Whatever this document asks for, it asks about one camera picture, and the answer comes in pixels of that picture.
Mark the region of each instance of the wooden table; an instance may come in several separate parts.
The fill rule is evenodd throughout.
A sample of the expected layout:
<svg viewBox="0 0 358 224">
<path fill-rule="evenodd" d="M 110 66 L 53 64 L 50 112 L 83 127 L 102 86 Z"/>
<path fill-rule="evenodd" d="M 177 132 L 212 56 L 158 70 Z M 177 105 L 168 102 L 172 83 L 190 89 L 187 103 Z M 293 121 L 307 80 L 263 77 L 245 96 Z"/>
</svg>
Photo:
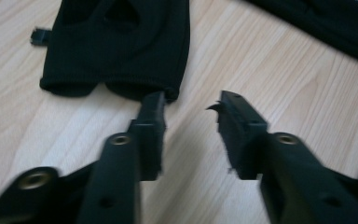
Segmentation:
<svg viewBox="0 0 358 224">
<path fill-rule="evenodd" d="M 67 175 L 126 131 L 140 104 L 103 85 L 84 98 L 41 91 L 46 49 L 29 37 L 51 27 L 59 0 L 0 1 L 0 193 L 18 174 Z M 143 183 L 144 223 L 269 223 L 257 181 L 229 175 L 216 114 L 220 91 L 244 96 L 271 132 L 301 137 L 332 169 L 358 176 L 358 61 L 248 3 L 192 0 L 181 94 L 166 107 L 164 173 Z"/>
</svg>

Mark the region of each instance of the black cloth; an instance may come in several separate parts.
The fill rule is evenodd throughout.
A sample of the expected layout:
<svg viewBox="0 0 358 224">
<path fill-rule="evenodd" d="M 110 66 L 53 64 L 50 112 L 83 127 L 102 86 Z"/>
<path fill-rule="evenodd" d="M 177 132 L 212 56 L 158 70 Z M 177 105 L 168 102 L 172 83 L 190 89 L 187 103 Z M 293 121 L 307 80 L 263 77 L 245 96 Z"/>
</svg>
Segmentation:
<svg viewBox="0 0 358 224">
<path fill-rule="evenodd" d="M 98 83 L 141 100 L 174 101 L 189 49 L 188 0 L 62 0 L 40 87 L 88 95 Z"/>
<path fill-rule="evenodd" d="M 358 1 L 246 0 L 358 59 Z"/>
</svg>

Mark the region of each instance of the wood grain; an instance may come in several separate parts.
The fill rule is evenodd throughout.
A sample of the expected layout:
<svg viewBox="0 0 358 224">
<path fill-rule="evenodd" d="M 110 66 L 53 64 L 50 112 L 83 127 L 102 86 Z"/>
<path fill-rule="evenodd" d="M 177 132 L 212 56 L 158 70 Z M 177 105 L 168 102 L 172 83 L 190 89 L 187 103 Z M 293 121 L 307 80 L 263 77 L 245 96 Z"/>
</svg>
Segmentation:
<svg viewBox="0 0 358 224">
<path fill-rule="evenodd" d="M 99 86 L 85 98 L 41 91 L 59 0 L 0 1 L 0 193 L 18 174 L 69 174 L 96 160 L 105 137 L 126 130 L 139 104 Z M 235 0 L 192 0 L 191 47 L 181 95 L 166 108 L 164 174 L 143 183 L 143 220 L 268 223 L 257 181 L 228 175 L 213 112 L 221 90 L 243 95 L 272 132 L 300 136 L 330 168 L 358 175 L 358 61 Z"/>
</svg>

